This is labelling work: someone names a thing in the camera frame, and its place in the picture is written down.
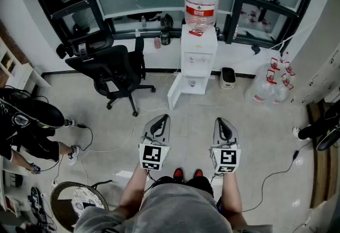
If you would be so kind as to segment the black office chair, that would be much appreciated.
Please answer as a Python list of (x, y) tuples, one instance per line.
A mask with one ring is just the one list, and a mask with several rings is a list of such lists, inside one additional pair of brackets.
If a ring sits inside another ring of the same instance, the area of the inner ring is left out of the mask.
[(79, 56), (65, 62), (74, 70), (93, 79), (95, 90), (109, 99), (106, 105), (108, 110), (117, 99), (127, 97), (133, 109), (132, 115), (137, 117), (132, 92), (136, 89), (150, 89), (153, 93), (156, 91), (153, 85), (141, 84), (141, 80), (146, 78), (144, 46), (145, 41), (139, 36), (135, 39), (132, 52), (124, 45), (106, 47), (91, 53), (84, 49)]

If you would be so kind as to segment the dark drinking jug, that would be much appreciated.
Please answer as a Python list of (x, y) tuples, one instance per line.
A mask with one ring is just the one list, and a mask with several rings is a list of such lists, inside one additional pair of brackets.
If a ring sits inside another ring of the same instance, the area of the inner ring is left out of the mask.
[(171, 43), (171, 33), (168, 30), (164, 29), (160, 32), (160, 42), (164, 46)]

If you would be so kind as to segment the round wicker chair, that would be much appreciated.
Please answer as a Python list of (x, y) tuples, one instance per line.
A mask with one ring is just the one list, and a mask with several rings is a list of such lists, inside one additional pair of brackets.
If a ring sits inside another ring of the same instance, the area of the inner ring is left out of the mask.
[(91, 191), (93, 191), (96, 195), (99, 196), (100, 200), (103, 202), (106, 210), (109, 209), (108, 204), (106, 200), (104, 199), (103, 195), (97, 190), (99, 185), (104, 185), (107, 183), (111, 183), (112, 180), (108, 181), (102, 181), (98, 182), (92, 186), (88, 186), (85, 184), (77, 183), (77, 182), (71, 182), (66, 181), (61, 184), (58, 184), (52, 191), (50, 196), (50, 206), (52, 214), (54, 215), (55, 219), (58, 221), (58, 223), (67, 231), (74, 232), (75, 224), (77, 223), (79, 217), (75, 213), (71, 199), (60, 199), (59, 196), (65, 189), (68, 188), (74, 188), (75, 190), (78, 187), (85, 186), (89, 188)]

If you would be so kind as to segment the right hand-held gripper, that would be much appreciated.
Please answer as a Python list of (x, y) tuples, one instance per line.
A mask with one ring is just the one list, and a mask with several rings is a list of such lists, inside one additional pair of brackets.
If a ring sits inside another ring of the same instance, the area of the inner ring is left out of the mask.
[(214, 146), (210, 148), (210, 158), (215, 173), (235, 172), (241, 155), (236, 128), (229, 121), (218, 117), (215, 120), (213, 138)]

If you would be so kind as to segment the white water dispenser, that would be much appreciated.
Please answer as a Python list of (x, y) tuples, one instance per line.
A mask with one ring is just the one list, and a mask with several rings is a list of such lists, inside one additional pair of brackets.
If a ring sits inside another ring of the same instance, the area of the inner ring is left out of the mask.
[[(214, 27), (208, 28), (202, 36), (189, 33), (187, 24), (182, 26), (181, 33), (181, 74), (183, 75), (182, 93), (203, 95), (206, 91), (208, 79), (210, 78), (215, 61), (218, 41)], [(196, 81), (191, 87), (189, 80)]]

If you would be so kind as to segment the wooden bench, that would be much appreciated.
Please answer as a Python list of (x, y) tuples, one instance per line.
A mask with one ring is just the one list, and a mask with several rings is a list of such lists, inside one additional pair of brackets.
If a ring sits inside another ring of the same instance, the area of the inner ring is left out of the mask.
[(313, 145), (313, 189), (310, 208), (315, 209), (336, 193), (338, 178), (338, 152), (331, 147), (325, 151), (316, 149), (320, 137), (312, 139)]

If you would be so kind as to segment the white shelf unit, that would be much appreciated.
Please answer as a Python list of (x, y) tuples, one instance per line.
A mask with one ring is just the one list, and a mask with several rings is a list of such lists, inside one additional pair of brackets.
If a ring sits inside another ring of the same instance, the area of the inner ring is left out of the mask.
[(50, 87), (50, 84), (29, 63), (20, 63), (0, 38), (0, 88), (5, 86), (31, 93), (35, 86)]

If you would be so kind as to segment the white bin with black liner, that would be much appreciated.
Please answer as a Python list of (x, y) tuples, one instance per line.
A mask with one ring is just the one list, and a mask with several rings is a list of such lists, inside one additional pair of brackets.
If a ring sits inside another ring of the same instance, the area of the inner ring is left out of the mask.
[(220, 74), (220, 86), (222, 89), (233, 89), (236, 82), (235, 72), (232, 68), (223, 67)]

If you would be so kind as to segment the person's grey shirt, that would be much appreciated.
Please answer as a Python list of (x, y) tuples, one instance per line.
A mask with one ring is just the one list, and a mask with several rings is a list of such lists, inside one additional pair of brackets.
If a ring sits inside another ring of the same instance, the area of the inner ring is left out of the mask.
[(232, 229), (209, 193), (186, 185), (161, 184), (129, 219), (118, 210), (87, 207), (74, 233), (273, 233), (273, 227), (263, 224)]

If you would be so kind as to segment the person's left red shoe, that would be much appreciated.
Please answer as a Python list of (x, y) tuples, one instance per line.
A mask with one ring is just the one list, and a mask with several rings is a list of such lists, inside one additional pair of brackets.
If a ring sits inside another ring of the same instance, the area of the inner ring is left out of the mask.
[(173, 174), (173, 180), (178, 183), (184, 183), (184, 172), (181, 168), (177, 168)]

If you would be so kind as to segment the person's left forearm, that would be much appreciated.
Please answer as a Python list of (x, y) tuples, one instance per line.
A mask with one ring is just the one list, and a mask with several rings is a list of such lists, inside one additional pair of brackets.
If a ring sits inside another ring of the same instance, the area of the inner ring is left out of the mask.
[(147, 171), (141, 168), (140, 164), (137, 164), (116, 209), (126, 219), (133, 217), (139, 211), (145, 192), (146, 181)]

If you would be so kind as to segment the patterned seat cushion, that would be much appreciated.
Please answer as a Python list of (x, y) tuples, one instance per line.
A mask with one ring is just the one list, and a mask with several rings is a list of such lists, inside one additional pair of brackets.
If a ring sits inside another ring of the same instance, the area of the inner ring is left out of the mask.
[(101, 209), (105, 208), (99, 196), (85, 186), (78, 187), (73, 192), (71, 203), (78, 217), (81, 216), (86, 207), (95, 206)]

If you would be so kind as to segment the person's right forearm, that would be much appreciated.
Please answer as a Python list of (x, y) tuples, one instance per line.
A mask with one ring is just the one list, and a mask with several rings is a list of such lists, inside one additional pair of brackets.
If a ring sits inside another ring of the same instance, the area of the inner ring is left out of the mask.
[(247, 226), (247, 222), (242, 214), (241, 195), (235, 173), (223, 175), (221, 212), (233, 230)]

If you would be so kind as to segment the person's black shorts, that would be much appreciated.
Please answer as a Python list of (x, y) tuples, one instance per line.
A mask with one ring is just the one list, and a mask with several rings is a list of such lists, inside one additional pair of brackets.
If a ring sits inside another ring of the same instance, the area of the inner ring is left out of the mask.
[(154, 184), (154, 187), (162, 184), (176, 184), (182, 186), (190, 186), (193, 188), (197, 188), (203, 191), (208, 192), (210, 195), (214, 195), (213, 188), (209, 182), (209, 180), (205, 176), (194, 177), (189, 181), (185, 182), (183, 177), (169, 177), (164, 176), (158, 179), (158, 181)]

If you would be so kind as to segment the white low shelf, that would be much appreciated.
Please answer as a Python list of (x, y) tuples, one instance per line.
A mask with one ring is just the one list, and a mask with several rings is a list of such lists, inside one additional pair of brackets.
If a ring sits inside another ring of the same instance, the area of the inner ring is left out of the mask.
[(0, 156), (0, 206), (18, 218), (31, 210), (27, 191), (21, 187), (28, 172)]

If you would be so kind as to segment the black handheld device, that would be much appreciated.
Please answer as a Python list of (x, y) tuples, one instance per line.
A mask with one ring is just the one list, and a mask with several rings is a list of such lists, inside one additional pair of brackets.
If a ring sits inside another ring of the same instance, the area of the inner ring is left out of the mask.
[(59, 56), (60, 59), (64, 59), (67, 55), (69, 57), (73, 57), (73, 48), (70, 45), (64, 45), (64, 44), (59, 44), (56, 53)]

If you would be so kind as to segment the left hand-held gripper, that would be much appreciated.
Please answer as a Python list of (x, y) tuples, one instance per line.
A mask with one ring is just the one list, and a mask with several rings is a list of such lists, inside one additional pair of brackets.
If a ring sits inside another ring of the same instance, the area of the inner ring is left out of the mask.
[(168, 114), (159, 115), (144, 127), (139, 144), (139, 161), (142, 169), (160, 171), (170, 152), (169, 134), (171, 119)]

